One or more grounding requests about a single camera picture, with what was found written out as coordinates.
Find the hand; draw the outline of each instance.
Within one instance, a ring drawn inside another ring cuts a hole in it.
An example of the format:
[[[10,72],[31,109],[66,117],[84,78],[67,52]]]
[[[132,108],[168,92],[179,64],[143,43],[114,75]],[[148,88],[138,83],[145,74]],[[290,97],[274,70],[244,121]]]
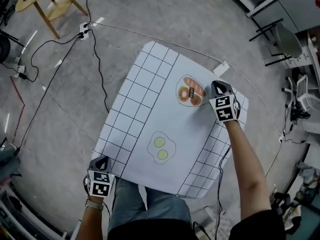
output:
[[[102,205],[103,201],[104,201],[104,198],[103,197],[99,197],[99,196],[89,196],[89,200],[96,203],[96,204],[99,204],[99,205]]]

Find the watch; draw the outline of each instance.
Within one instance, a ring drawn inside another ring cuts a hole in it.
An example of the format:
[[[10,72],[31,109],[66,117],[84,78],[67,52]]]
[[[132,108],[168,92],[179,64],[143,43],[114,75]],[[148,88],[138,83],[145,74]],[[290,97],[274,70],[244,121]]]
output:
[[[102,211],[104,209],[104,205],[103,204],[92,202],[89,198],[85,202],[85,207],[95,208],[95,209],[98,209],[100,211]]]

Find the jeans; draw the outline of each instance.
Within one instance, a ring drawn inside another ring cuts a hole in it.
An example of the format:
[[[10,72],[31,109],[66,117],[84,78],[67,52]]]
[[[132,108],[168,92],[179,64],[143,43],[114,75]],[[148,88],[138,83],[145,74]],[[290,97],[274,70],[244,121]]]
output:
[[[108,232],[137,220],[176,219],[191,226],[189,208],[181,198],[146,187],[146,210],[138,185],[122,178],[117,181]]]

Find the wooden stool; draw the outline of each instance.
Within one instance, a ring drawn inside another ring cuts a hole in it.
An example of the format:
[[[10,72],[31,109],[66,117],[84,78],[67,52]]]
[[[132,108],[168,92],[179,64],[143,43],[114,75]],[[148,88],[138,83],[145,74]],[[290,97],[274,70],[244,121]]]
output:
[[[57,39],[60,37],[50,22],[63,15],[71,4],[74,4],[76,7],[78,7],[78,9],[83,12],[84,15],[88,15],[88,13],[76,0],[51,0],[51,2],[52,3],[48,6],[46,12],[43,12],[37,0],[18,0],[15,5],[15,11],[21,12],[33,4]]]

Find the concrete floor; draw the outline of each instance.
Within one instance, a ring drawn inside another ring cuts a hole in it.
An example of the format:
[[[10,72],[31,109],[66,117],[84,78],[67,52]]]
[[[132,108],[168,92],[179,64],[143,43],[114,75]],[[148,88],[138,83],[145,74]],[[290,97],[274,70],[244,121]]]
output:
[[[86,0],[77,0],[85,6]],[[40,0],[45,8],[49,0]],[[268,105],[276,122],[284,125],[284,104],[286,95],[281,92],[285,76],[289,73],[283,64],[265,67],[270,59],[269,44],[264,37],[253,42],[256,26],[245,15],[245,11],[234,0],[88,0],[92,20],[104,17],[103,24],[131,29],[146,35],[158,37],[202,53],[217,57],[234,65],[257,88]],[[61,42],[75,36],[79,24],[87,20],[74,5],[67,15],[53,22],[60,34]],[[114,98],[133,63],[134,55],[151,38],[103,25],[92,26],[97,38],[96,49],[101,58],[101,72],[108,93],[107,103]],[[22,55],[27,74],[34,78],[35,68],[30,59],[43,42],[54,39],[35,8],[29,7],[15,13],[3,30],[26,43],[37,30],[36,35]],[[93,38],[79,41],[63,62],[54,78],[38,114],[24,140],[19,153],[21,178],[13,182],[28,204],[52,225],[61,231],[72,231],[77,220],[82,218],[86,194],[82,180],[90,162],[103,122],[107,117],[104,107],[104,93],[98,72],[98,60],[94,56]],[[198,53],[165,44],[212,70],[217,62]],[[35,83],[14,79],[25,108],[14,143],[20,145],[35,110],[43,96],[44,89],[56,70],[55,65],[67,53],[70,43],[46,44],[33,58],[39,67]],[[12,43],[11,56],[21,52],[21,47]],[[265,173],[269,170],[280,143],[272,116],[254,89],[233,69],[222,78],[230,82],[249,98],[249,110],[245,134],[260,158]],[[12,141],[22,103],[8,78],[0,79],[2,100],[0,120],[3,129],[10,113],[6,136]],[[291,133],[296,141],[303,140],[299,130]],[[282,145],[277,160],[267,176],[270,191],[274,185],[281,191],[288,184],[294,171],[294,164],[300,159],[305,145],[286,142]],[[208,216],[205,206],[215,207],[217,203],[215,182],[202,199],[186,200],[191,216],[203,222]],[[235,224],[240,220],[238,184],[230,159],[225,165],[221,185],[221,203],[226,216]],[[109,207],[112,198],[106,200]],[[103,212],[103,232],[108,229],[108,214]]]

